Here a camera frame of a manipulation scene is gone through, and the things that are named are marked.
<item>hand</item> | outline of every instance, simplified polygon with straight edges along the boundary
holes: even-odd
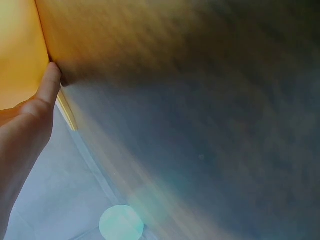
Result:
[[[50,140],[60,78],[59,68],[50,63],[35,96],[0,111],[0,239],[22,186]]]

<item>finger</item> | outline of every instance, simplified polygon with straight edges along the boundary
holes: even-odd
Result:
[[[35,98],[54,107],[60,90],[61,72],[54,62],[50,62]]]

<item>skin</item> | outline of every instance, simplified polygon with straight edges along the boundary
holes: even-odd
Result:
[[[59,68],[51,62],[35,96],[0,111],[0,239],[30,171],[50,140],[60,78]]]

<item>orange wall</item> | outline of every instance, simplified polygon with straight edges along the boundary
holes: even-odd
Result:
[[[0,1],[0,110],[32,97],[49,62],[34,0]]]

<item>light blue floor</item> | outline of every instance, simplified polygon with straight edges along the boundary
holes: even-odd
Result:
[[[103,240],[100,217],[119,204],[126,202],[55,109],[52,138],[15,203],[5,240]],[[146,229],[141,239],[156,238]]]

